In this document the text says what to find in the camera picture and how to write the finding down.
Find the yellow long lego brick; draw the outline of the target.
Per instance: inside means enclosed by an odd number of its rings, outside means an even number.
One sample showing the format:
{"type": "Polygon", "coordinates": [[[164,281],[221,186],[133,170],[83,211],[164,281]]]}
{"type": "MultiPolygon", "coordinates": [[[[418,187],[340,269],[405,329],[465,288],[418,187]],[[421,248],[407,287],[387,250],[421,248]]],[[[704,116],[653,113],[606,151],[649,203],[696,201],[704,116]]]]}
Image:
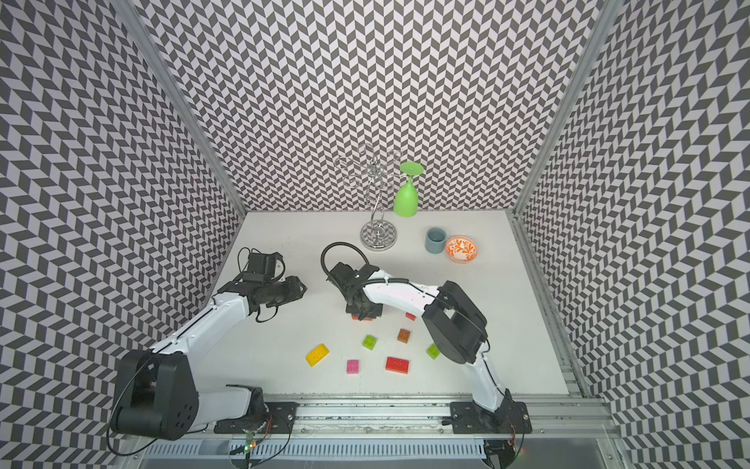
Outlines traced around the yellow long lego brick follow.
{"type": "Polygon", "coordinates": [[[315,367],[325,359],[329,353],[329,349],[324,344],[320,344],[306,355],[306,362],[310,367],[315,367]]]}

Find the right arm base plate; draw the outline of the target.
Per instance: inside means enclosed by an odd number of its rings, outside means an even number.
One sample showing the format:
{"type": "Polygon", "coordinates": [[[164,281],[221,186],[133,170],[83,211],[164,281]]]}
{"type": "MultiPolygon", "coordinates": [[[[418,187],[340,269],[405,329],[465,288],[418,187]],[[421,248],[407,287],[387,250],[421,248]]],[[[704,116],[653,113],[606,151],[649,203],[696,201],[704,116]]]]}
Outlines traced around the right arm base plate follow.
{"type": "Polygon", "coordinates": [[[491,412],[474,402],[451,402],[449,409],[454,434],[527,435],[533,431],[525,403],[504,401],[491,412]]]}

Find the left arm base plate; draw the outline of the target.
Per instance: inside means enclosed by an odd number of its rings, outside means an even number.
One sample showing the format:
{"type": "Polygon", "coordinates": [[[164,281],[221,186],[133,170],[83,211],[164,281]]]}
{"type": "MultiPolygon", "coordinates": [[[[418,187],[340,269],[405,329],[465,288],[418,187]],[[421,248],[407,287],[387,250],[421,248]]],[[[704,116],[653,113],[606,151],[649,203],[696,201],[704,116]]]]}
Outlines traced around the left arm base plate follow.
{"type": "Polygon", "coordinates": [[[298,404],[293,402],[271,402],[248,410],[242,417],[217,421],[215,434],[260,436],[289,434],[294,427],[298,404]]]}

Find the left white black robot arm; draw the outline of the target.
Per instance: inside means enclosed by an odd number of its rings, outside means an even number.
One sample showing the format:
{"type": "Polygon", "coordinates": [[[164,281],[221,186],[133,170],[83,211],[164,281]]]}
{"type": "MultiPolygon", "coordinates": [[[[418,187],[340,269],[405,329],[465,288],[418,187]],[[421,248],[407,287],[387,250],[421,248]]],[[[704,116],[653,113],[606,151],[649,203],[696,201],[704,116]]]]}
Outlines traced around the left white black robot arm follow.
{"type": "Polygon", "coordinates": [[[119,362],[109,431],[176,441],[195,427],[269,429],[271,412],[260,387],[228,385],[200,392],[193,372],[233,328],[262,306],[277,310],[303,298],[306,285],[290,276],[275,283],[231,281],[184,326],[148,350],[128,352],[119,362]]]}

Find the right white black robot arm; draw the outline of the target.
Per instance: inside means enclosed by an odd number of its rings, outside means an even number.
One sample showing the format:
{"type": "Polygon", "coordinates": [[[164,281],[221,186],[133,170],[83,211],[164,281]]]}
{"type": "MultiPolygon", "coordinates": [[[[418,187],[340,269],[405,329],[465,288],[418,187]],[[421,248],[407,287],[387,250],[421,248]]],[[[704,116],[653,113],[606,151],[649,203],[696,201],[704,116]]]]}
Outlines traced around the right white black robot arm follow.
{"type": "Polygon", "coordinates": [[[492,376],[486,357],[486,317],[457,283],[418,285],[369,264],[356,271],[338,263],[324,273],[344,297],[346,312],[357,320],[378,318],[384,307],[421,318],[441,354],[464,367],[474,404],[498,416],[511,410],[512,394],[492,376]]]}

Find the green lego brick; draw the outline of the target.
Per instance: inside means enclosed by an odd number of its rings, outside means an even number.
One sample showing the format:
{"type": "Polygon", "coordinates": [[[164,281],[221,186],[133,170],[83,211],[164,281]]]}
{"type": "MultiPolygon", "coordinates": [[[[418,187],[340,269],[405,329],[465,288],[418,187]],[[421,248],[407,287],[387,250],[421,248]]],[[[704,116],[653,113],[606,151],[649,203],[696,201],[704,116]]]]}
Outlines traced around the green lego brick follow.
{"type": "Polygon", "coordinates": [[[431,346],[430,346],[430,347],[429,347],[429,348],[427,349],[427,354],[428,354],[428,356],[429,356],[429,357],[430,357],[430,358],[431,358],[432,360],[435,360],[435,359],[437,359],[437,357],[439,357],[439,355],[441,355],[441,352],[439,351],[439,348],[437,347],[437,345],[436,345],[436,344],[432,344],[432,345],[431,345],[431,346]]]}
{"type": "Polygon", "coordinates": [[[364,338],[364,340],[362,342],[362,345],[363,345],[363,347],[365,347],[365,349],[373,351],[374,348],[377,345],[377,342],[378,342],[378,339],[376,337],[374,337],[372,335],[367,335],[367,336],[365,336],[365,338],[364,338]]]}

